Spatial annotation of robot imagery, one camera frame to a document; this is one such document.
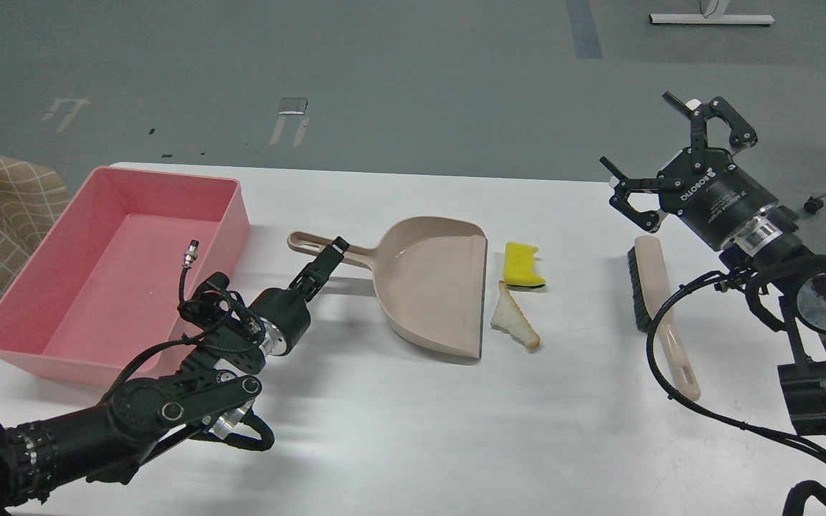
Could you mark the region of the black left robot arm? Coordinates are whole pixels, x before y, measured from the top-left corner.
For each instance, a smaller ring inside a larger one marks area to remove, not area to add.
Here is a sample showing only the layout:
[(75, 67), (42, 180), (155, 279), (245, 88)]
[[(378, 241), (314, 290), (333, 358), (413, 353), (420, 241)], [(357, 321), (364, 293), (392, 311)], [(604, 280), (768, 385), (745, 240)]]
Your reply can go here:
[(308, 304), (350, 248), (325, 242), (286, 287), (252, 303), (207, 277), (179, 314), (198, 327), (139, 353), (94, 406), (6, 428), (0, 424), (0, 515), (45, 502), (64, 484), (127, 484), (144, 464), (188, 439), (252, 452), (269, 450), (272, 429), (253, 411), (267, 357), (284, 356), (310, 326)]

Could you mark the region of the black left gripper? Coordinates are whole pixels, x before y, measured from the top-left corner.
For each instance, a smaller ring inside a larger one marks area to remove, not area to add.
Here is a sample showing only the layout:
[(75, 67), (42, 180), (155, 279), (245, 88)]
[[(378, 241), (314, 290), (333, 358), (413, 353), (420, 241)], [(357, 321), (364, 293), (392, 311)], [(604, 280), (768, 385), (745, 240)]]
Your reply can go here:
[(308, 302), (330, 281), (348, 248), (350, 244), (345, 239), (335, 238), (296, 275), (291, 290), (269, 288), (250, 303), (250, 312), (265, 327), (267, 337), (262, 346), (269, 355), (285, 356), (292, 352), (310, 326)]

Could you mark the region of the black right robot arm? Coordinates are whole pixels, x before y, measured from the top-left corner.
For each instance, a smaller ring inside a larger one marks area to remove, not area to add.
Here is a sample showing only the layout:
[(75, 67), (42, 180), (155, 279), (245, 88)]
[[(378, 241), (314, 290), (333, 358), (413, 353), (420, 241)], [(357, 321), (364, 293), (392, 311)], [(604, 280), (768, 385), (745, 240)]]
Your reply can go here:
[[(758, 136), (726, 99), (683, 102), (665, 92), (663, 100), (688, 121), (688, 146), (652, 178), (626, 176), (600, 159), (611, 173), (609, 205), (645, 232), (628, 251), (628, 272), (653, 378), (670, 401), (695, 414), (826, 464), (826, 256), (797, 237), (796, 213), (735, 163), (735, 153), (753, 147)], [(673, 290), (655, 238), (669, 215), (720, 254), (724, 271)], [(793, 361), (777, 373), (793, 432), (748, 424), (699, 404), (698, 380), (669, 319), (680, 300), (705, 287), (740, 292), (757, 320), (786, 334)], [(813, 480), (796, 484), (783, 514), (803, 514), (812, 497), (826, 507), (826, 487)]]

